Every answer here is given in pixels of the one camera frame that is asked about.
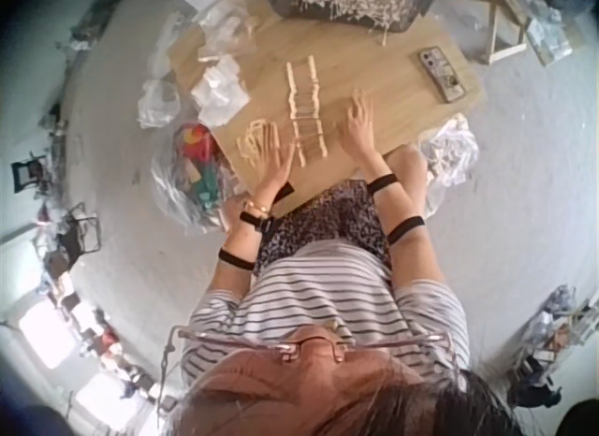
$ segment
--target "striped shirt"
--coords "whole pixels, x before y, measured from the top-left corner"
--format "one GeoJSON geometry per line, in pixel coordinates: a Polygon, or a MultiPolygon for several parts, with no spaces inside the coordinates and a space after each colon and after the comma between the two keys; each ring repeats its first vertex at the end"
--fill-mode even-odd
{"type": "MultiPolygon", "coordinates": [[[[312,242],[272,263],[242,300],[226,290],[211,291],[192,312],[189,327],[272,342],[298,327],[331,320],[340,337],[358,344],[446,332],[459,367],[466,369],[470,362],[464,310],[448,287],[418,280],[394,289],[391,272],[378,258],[343,240],[312,242]]],[[[191,385],[233,350],[186,341],[183,381],[191,385]]],[[[423,378],[451,366],[446,350],[410,345],[391,353],[423,378]]]]}

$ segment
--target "stool leg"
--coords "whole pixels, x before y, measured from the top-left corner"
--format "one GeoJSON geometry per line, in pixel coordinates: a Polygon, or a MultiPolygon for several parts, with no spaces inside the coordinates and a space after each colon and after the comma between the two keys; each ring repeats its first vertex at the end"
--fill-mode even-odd
{"type": "Polygon", "coordinates": [[[487,64],[491,64],[491,56],[495,52],[495,40],[497,39],[497,5],[495,3],[489,4],[489,36],[487,40],[487,53],[486,60],[487,64]]]}

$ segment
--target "bracelet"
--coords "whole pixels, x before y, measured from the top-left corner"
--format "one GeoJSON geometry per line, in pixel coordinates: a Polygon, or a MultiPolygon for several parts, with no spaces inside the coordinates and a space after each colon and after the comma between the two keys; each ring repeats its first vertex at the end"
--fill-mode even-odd
{"type": "Polygon", "coordinates": [[[223,260],[224,262],[228,263],[229,265],[234,266],[235,268],[239,268],[239,269],[243,269],[243,270],[254,270],[254,265],[256,264],[256,263],[250,263],[249,261],[242,260],[238,256],[235,256],[234,254],[230,254],[225,249],[221,249],[218,252],[218,258],[223,260]]]}
{"type": "Polygon", "coordinates": [[[424,219],[422,219],[421,216],[412,216],[411,218],[406,219],[393,230],[391,230],[391,233],[387,235],[389,246],[395,244],[402,238],[403,235],[408,233],[413,228],[419,227],[421,225],[424,225],[424,219]]]}
{"type": "Polygon", "coordinates": [[[243,203],[243,207],[245,209],[250,208],[250,209],[254,209],[256,211],[260,211],[261,213],[269,216],[270,215],[270,208],[268,207],[264,207],[261,204],[258,204],[257,202],[253,202],[250,199],[246,199],[245,202],[243,203]]]}
{"type": "Polygon", "coordinates": [[[366,185],[366,190],[368,191],[369,195],[374,196],[374,193],[395,182],[399,182],[397,180],[397,176],[395,174],[387,174],[386,176],[374,179],[372,182],[366,185]]]}

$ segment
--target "black armband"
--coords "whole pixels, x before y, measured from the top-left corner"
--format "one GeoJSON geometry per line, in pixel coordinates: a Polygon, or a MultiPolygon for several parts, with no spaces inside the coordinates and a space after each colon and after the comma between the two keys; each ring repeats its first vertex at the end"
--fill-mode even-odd
{"type": "Polygon", "coordinates": [[[391,230],[391,233],[387,235],[389,246],[395,244],[402,238],[403,235],[408,233],[413,228],[419,227],[421,225],[424,225],[424,219],[422,219],[421,216],[412,216],[411,218],[406,219],[393,230],[391,230]]]}
{"type": "Polygon", "coordinates": [[[397,176],[395,174],[387,174],[386,176],[374,179],[372,182],[366,185],[366,190],[368,191],[369,195],[374,196],[374,193],[395,182],[398,182],[397,176]]]}
{"type": "Polygon", "coordinates": [[[230,254],[225,249],[221,249],[218,253],[218,258],[228,263],[229,265],[234,266],[235,268],[243,269],[243,270],[254,270],[254,265],[256,263],[250,263],[249,261],[245,261],[240,259],[238,256],[234,254],[230,254]]]}

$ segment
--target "leopard print skirt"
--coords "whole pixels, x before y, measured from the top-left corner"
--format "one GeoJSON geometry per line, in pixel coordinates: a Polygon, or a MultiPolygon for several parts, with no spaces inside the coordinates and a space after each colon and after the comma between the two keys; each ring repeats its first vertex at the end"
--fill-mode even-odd
{"type": "Polygon", "coordinates": [[[347,240],[390,267],[387,238],[364,181],[343,181],[279,219],[262,240],[254,274],[318,240],[347,240]]]}

